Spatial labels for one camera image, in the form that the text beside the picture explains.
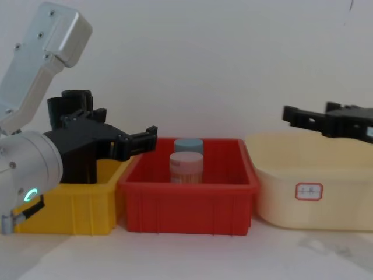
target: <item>yellow plastic container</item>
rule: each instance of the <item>yellow plastic container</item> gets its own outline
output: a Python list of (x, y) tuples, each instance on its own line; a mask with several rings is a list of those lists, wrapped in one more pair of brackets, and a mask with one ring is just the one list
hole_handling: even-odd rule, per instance
[(295, 229), (373, 230), (372, 144), (282, 132), (249, 136), (246, 145), (264, 220)]
[[(16, 226), (18, 233), (108, 235), (121, 216), (116, 185), (130, 160), (98, 160), (97, 184), (60, 184), (44, 196), (45, 207)], [(30, 202), (15, 213), (36, 203)]]

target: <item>white table surface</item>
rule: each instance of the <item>white table surface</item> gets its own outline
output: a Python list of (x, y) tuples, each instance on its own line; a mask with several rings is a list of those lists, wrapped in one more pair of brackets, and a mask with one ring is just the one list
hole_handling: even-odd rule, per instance
[(0, 280), (373, 279), (373, 234), (279, 229), (248, 236), (0, 236)]

